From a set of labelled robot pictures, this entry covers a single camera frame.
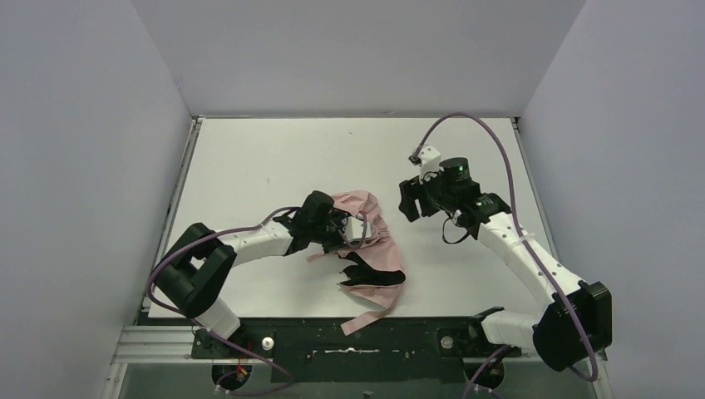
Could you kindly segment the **pink and black folding umbrella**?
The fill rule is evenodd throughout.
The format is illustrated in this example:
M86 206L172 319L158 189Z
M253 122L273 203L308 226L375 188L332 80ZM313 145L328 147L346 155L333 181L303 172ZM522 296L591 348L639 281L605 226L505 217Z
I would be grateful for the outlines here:
M360 249L345 248L333 252L341 260L350 262L343 269L346 279L338 284L340 289L380 307L342 323L343 334L350 336L394 310L407 276L401 251L382 217L378 198L366 190L336 193L332 198L336 209L354 216L366 216L372 226L372 232L366 234Z

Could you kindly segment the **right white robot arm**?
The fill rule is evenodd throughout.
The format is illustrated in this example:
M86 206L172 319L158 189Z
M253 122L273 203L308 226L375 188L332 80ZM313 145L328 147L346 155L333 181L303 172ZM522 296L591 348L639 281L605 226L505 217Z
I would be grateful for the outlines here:
M522 228L510 206L495 193L484 193L470 175L468 160L443 160L433 148L412 158L419 174L400 183L399 210L411 222L438 212L466 236L492 250L528 289L540 318L495 307L476 316L481 338L536 352L556 370L588 358L579 330L594 351L613 341L612 297L600 282L586 283L569 271Z

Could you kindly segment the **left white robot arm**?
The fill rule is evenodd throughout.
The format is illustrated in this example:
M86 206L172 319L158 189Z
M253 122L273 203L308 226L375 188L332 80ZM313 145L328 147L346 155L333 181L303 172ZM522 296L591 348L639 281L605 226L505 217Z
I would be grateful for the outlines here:
M310 244L327 253L356 249L371 233L365 214L339 209L315 190L299 207L276 209L255 226L214 231L192 224L155 266L146 293L152 303L229 339L241 321L219 295L233 267L289 256Z

